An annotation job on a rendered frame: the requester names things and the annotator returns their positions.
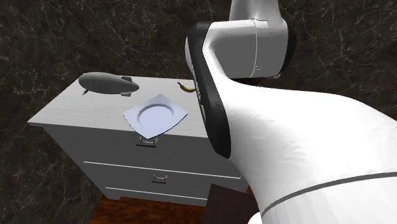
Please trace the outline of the yellow banana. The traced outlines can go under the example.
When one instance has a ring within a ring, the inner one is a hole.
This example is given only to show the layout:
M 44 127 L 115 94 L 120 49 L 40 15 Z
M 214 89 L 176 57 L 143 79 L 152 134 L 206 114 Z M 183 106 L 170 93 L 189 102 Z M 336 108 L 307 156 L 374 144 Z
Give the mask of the yellow banana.
M 196 91 L 196 88 L 188 88 L 186 86 L 184 86 L 182 83 L 178 82 L 178 85 L 180 87 L 181 90 L 188 92 L 188 93 L 193 93 Z

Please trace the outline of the white square plate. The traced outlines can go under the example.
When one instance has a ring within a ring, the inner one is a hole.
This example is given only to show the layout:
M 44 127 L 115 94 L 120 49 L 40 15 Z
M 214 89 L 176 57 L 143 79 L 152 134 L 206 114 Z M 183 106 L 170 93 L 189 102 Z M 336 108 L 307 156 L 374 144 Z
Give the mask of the white square plate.
M 183 108 L 162 94 L 123 112 L 130 127 L 145 139 L 167 132 L 187 114 Z

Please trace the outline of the grey toy airship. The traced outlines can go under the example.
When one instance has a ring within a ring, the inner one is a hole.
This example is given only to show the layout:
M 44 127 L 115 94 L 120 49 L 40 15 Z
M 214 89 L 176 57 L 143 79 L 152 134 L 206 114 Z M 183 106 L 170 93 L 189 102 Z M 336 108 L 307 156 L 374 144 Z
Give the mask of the grey toy airship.
M 139 85 L 130 76 L 119 76 L 111 73 L 89 72 L 78 78 L 78 83 L 87 92 L 99 94 L 122 95 L 130 97 L 132 92 L 139 90 Z

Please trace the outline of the grey chest of drawers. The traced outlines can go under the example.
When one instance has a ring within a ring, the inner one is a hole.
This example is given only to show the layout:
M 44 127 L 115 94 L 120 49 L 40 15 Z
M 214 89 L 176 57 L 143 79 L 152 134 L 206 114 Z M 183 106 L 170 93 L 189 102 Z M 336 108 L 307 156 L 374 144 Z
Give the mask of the grey chest of drawers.
M 73 82 L 30 120 L 44 128 L 109 199 L 129 197 L 204 206 L 211 185 L 245 192 L 229 160 L 212 149 L 191 80 L 137 77 L 131 96 L 96 94 Z M 162 94 L 187 115 L 170 131 L 143 139 L 123 113 Z

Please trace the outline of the dark robot stand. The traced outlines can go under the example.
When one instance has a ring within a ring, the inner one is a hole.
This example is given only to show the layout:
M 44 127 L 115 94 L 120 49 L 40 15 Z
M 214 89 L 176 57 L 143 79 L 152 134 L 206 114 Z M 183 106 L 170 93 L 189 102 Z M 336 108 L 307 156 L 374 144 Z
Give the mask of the dark robot stand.
M 202 224 L 248 224 L 258 211 L 252 194 L 212 184 Z

